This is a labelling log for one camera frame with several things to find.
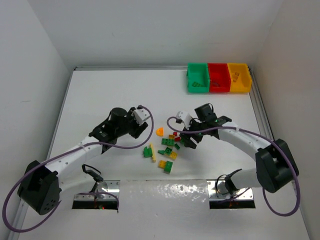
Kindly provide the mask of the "red rounded lego brick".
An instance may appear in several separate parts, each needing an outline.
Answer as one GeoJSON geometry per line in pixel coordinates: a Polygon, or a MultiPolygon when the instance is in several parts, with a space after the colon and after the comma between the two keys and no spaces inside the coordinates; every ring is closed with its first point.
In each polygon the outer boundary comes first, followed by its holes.
{"type": "Polygon", "coordinates": [[[220,80],[213,80],[211,83],[215,88],[220,88],[222,86],[222,82],[220,80]]]}

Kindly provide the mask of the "small green lego slope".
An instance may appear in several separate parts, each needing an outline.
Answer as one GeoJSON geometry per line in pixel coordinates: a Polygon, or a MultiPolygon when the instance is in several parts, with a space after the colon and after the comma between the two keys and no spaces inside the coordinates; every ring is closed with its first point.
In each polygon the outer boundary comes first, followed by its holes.
{"type": "Polygon", "coordinates": [[[174,144],[174,147],[175,147],[177,150],[180,149],[180,146],[179,146],[177,143],[174,144]]]}

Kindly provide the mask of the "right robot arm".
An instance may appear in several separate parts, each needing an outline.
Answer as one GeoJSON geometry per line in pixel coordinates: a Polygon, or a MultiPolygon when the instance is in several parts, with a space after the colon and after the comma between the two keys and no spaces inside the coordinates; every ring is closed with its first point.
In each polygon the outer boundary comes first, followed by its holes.
{"type": "Polygon", "coordinates": [[[185,147],[195,149],[207,135],[233,145],[255,162],[254,169],[240,168],[227,174],[224,183],[216,187],[223,194],[232,195],[241,188],[259,187],[275,193],[294,179],[292,173],[299,174],[290,148],[284,140],[268,141],[261,136],[241,131],[231,118],[224,115],[218,117],[209,103],[196,108],[195,113],[196,118],[185,111],[179,111],[176,115],[176,122],[184,124],[180,137],[185,147]]]}

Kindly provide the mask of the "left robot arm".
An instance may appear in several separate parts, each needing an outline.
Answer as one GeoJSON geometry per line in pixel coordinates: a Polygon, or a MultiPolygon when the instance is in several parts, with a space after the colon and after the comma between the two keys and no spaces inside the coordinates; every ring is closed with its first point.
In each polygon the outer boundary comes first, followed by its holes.
{"type": "Polygon", "coordinates": [[[105,153],[116,145],[118,138],[130,135],[137,139],[148,127],[147,120],[150,117],[150,113],[142,106],[129,110],[114,107],[107,119],[67,154],[45,165],[36,160],[30,163],[18,188],[18,196],[39,215],[49,213],[58,205],[60,194],[64,191],[63,178],[105,153]]]}

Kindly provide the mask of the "yellow half-round lego brick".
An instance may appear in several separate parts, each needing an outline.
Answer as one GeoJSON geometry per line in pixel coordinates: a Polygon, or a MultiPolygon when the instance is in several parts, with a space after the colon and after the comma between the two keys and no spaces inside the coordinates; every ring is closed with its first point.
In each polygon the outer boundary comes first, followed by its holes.
{"type": "Polygon", "coordinates": [[[160,127],[155,131],[156,135],[159,137],[163,137],[164,136],[164,128],[160,127]]]}

